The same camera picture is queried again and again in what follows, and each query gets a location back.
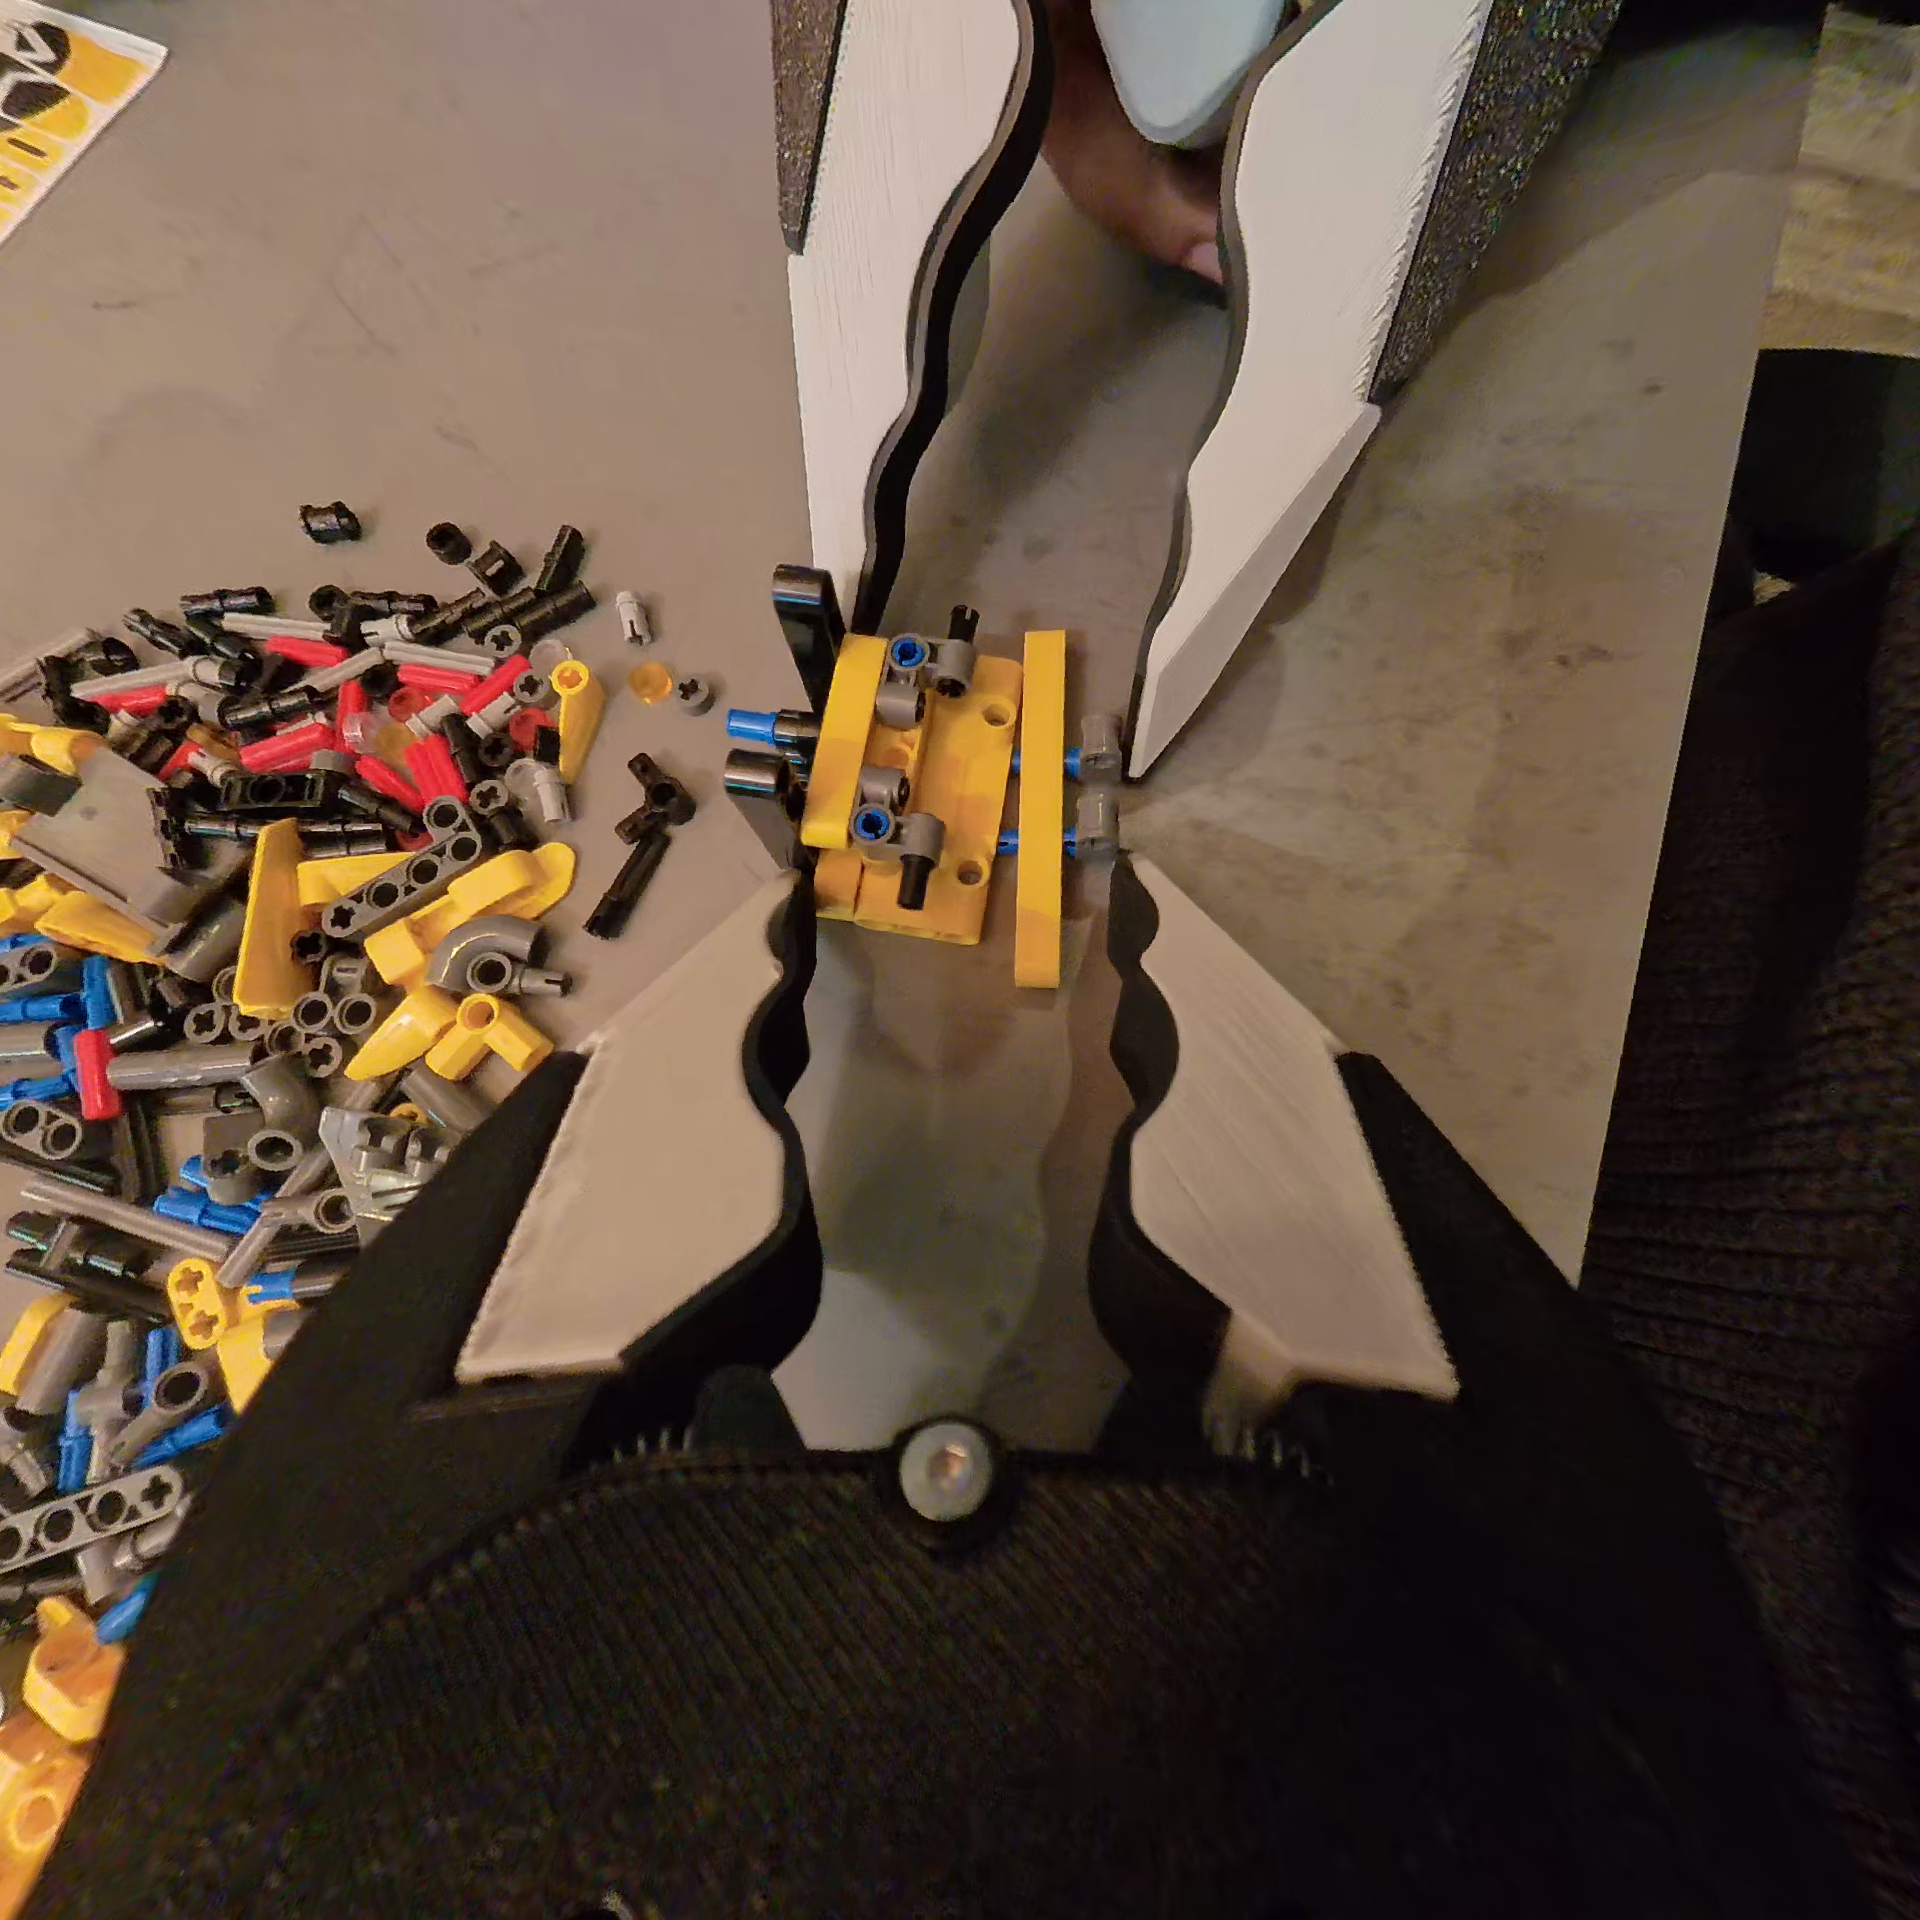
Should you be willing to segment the black chair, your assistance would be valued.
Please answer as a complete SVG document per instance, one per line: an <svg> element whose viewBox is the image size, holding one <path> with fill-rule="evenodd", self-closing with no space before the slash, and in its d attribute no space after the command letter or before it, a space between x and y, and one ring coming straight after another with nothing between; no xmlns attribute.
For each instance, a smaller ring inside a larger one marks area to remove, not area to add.
<svg viewBox="0 0 1920 1920"><path fill-rule="evenodd" d="M1800 586L1919 518L1919 360L1762 349L1744 413L1730 528L1760 576Z"/></svg>

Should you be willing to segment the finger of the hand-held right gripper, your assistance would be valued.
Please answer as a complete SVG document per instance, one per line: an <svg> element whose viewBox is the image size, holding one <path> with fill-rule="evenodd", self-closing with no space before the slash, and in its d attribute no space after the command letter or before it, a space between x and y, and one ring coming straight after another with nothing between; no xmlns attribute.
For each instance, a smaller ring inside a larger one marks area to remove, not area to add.
<svg viewBox="0 0 1920 1920"><path fill-rule="evenodd" d="M811 565L876 632L956 316L1040 156L1028 2L787 2L784 244Z"/></svg>
<svg viewBox="0 0 1920 1920"><path fill-rule="evenodd" d="M1342 2L1283 34L1233 119L1233 341L1148 620L1140 779L1186 730L1382 420L1371 397L1488 2Z"/></svg>

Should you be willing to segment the black toy angle connector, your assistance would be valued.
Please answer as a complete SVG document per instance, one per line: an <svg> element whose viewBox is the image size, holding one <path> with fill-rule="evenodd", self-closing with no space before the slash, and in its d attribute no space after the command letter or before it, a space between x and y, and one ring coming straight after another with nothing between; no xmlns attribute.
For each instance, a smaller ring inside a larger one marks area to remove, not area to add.
<svg viewBox="0 0 1920 1920"><path fill-rule="evenodd" d="M584 922L584 934L598 941L612 941L633 923L642 895L666 861L675 829L698 813L687 781L664 768L658 756L635 752L630 758L630 772L639 786L639 802L616 822L623 859Z"/></svg>

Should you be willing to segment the yellow printed instruction sheet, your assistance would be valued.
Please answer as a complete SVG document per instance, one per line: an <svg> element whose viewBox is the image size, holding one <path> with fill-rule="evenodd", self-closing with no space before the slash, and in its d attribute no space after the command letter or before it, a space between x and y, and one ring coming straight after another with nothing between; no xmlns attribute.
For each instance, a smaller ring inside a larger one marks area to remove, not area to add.
<svg viewBox="0 0 1920 1920"><path fill-rule="evenodd" d="M3 238L160 72L152 39L40 2L3 4Z"/></svg>

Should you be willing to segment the yellow toy beam with pins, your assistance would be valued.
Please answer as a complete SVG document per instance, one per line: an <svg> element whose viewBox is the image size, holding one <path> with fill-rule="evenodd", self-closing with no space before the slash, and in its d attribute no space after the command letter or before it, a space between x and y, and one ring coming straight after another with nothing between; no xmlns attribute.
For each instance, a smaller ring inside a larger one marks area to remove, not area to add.
<svg viewBox="0 0 1920 1920"><path fill-rule="evenodd" d="M1105 858L1119 834L1121 719L1096 710L1071 722L1067 630L1025 635L1017 725L1016 827L1002 850L1016 861L1016 986L1063 983L1065 869Z"/></svg>

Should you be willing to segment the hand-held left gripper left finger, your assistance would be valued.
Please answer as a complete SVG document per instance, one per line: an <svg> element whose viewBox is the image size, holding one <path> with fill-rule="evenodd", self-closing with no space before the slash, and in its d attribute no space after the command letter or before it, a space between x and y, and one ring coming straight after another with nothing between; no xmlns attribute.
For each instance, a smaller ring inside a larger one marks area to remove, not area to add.
<svg viewBox="0 0 1920 1920"><path fill-rule="evenodd" d="M463 1386L652 1358L761 1260L800 1258L809 1179L787 1099L809 1063L815 903L783 871L591 1034L584 1072L467 1342Z"/></svg>

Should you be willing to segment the person's dark knit sweater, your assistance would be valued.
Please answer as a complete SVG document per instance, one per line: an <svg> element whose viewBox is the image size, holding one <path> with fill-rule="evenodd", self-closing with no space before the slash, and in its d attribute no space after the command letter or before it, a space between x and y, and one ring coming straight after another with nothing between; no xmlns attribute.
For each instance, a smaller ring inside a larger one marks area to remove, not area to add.
<svg viewBox="0 0 1920 1920"><path fill-rule="evenodd" d="M1706 630L1579 1277L1875 1915L1916 1915L1916 732L1916 528Z"/></svg>

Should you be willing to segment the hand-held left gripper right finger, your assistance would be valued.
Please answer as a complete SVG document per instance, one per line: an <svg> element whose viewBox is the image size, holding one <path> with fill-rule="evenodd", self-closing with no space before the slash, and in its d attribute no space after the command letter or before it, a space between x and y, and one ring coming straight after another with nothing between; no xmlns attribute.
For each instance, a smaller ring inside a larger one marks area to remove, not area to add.
<svg viewBox="0 0 1920 1920"><path fill-rule="evenodd" d="M1132 1376L1210 1448L1248 1448L1308 1386L1455 1404L1342 1039L1151 859L1111 869L1108 957L1132 1106L1094 1309Z"/></svg>

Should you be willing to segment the yellow toy brick frame assembly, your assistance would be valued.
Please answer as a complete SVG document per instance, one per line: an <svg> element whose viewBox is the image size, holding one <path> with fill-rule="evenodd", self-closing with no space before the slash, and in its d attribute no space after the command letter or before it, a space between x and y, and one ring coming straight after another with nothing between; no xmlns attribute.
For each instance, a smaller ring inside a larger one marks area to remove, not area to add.
<svg viewBox="0 0 1920 1920"><path fill-rule="evenodd" d="M826 922L977 944L1016 774L1025 669L946 629L850 632L832 578L778 566L775 618L802 709L727 710L724 788Z"/></svg>

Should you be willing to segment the person's right hand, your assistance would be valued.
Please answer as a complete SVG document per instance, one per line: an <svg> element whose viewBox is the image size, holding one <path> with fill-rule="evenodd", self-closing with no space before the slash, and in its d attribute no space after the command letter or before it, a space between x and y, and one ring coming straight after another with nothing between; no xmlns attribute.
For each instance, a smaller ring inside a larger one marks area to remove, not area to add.
<svg viewBox="0 0 1920 1920"><path fill-rule="evenodd" d="M1043 156L1106 235L1214 287L1224 148L1151 142L1121 102L1089 2L1044 2L1052 92Z"/></svg>

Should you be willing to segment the pile of toy building parts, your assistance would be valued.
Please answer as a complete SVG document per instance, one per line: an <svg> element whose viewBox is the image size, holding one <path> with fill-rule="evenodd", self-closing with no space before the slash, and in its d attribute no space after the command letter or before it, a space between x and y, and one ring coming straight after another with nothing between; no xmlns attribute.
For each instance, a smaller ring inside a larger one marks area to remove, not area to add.
<svg viewBox="0 0 1920 1920"><path fill-rule="evenodd" d="M587 535L424 544L452 583L185 592L4 691L4 1915L223 1448L559 1052Z"/></svg>

